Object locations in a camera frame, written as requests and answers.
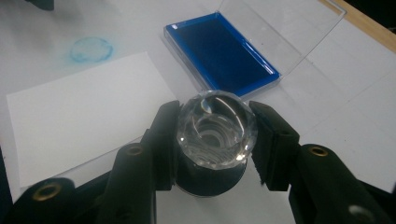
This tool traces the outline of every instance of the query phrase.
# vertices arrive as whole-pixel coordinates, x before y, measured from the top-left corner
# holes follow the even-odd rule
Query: glass ball
[[[182,107],[177,141],[195,164],[222,170],[246,162],[257,132],[254,114],[236,95],[206,91]]]

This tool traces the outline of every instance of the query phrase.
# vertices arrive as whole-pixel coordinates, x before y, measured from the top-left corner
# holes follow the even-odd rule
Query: blue ink
[[[70,57],[77,63],[99,63],[111,57],[113,47],[99,37],[78,40],[70,50]]]

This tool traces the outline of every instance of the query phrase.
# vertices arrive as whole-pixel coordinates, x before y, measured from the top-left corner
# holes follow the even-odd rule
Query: sheet of paper
[[[175,99],[147,53],[9,94],[21,186],[136,139]]]

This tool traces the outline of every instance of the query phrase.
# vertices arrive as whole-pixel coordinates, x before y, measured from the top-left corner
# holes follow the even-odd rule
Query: table surface
[[[0,4],[0,143],[14,200],[21,189],[6,96],[93,66],[75,65],[65,59],[64,49],[77,35],[105,35],[116,43],[119,58],[147,51],[177,99],[184,103],[197,93],[186,70],[163,43],[162,28],[167,23],[213,12],[220,1],[183,4],[175,0],[175,4],[184,6],[181,12],[177,5],[161,5],[155,0],[134,2],[133,6],[127,2],[99,1],[92,11],[101,11],[100,7],[105,6],[114,13],[112,19],[104,20],[109,15],[103,14],[96,17],[101,20],[100,26],[81,26],[74,31],[67,30],[67,22],[85,22],[84,15],[93,13],[79,11],[81,6],[76,2],[56,2],[67,10],[52,14],[24,1]],[[144,15],[135,18],[142,8],[146,10]],[[27,20],[23,13],[38,21]],[[117,17],[122,13],[130,16],[128,25]],[[290,12],[277,13],[281,21],[288,21]],[[163,14],[169,21],[161,21]],[[141,16],[147,23],[139,22]],[[49,19],[58,23],[52,27]],[[59,29],[63,41],[57,41],[44,29],[39,32],[31,28],[46,25]],[[106,33],[108,27],[114,32]],[[332,149],[358,179],[391,191],[396,181],[395,86],[395,53],[349,21],[341,20],[290,74],[250,100],[272,106],[300,134],[302,145],[314,143]],[[80,185],[111,169],[114,156],[115,152],[110,152],[62,176]],[[158,223],[294,223],[288,193],[261,187],[251,161],[241,181],[215,198],[195,198],[177,187],[157,192],[157,213]]]

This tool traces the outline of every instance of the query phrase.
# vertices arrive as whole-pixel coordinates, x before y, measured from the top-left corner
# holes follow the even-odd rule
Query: blue ink pad
[[[99,37],[78,40],[70,50],[70,57],[77,63],[99,63],[110,58],[113,47]]]
[[[164,34],[204,89],[243,96],[279,78],[219,12],[167,25]]]

